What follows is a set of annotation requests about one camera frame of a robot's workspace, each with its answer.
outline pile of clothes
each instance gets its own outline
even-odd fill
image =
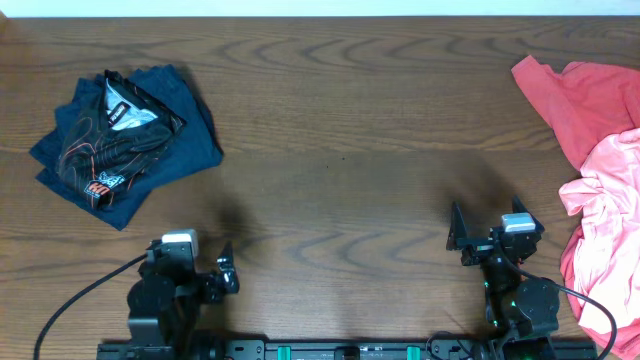
[[[80,79],[55,120],[31,149],[36,178],[118,230],[154,188],[222,161],[211,113],[171,65]]]
[[[512,72],[582,174],[559,191],[569,215],[582,212],[562,254],[565,286],[613,314],[612,351],[634,359],[640,355],[640,72],[572,62],[556,74],[531,56]],[[587,334],[605,346],[607,317],[573,296],[569,303]]]

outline white wall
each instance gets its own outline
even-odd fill
[[[0,0],[7,17],[640,15],[640,0]]]

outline blue cloth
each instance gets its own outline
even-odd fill
[[[124,229],[151,190],[195,172],[214,167],[222,161],[215,140],[213,118],[206,105],[195,98],[172,65],[136,70],[129,81],[145,90],[186,121],[182,132],[144,174],[135,178],[130,190],[103,209],[92,209],[85,199],[62,183],[56,165],[62,144],[81,112],[102,95],[105,79],[79,79],[70,104],[55,110],[56,129],[30,151],[45,166],[36,179],[56,194],[98,217],[118,230]]]

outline navy blue fabric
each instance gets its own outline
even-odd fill
[[[62,143],[82,110],[102,93],[104,76],[94,81],[79,79],[70,104],[55,110],[56,129],[40,140],[30,151],[45,166],[36,179],[56,194],[100,218],[118,230],[127,226],[149,192],[158,186],[217,166],[222,152],[215,141],[213,118],[206,105],[194,98],[184,80],[172,65],[136,70],[129,80],[186,121],[186,126],[162,157],[144,174],[136,177],[129,192],[119,196],[104,209],[92,209],[89,203],[64,185],[55,172]]]

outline green tape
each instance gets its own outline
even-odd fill
[[[420,360],[420,348],[418,346],[407,346],[407,360]]]
[[[289,346],[278,347],[278,360],[291,360],[291,348]]]

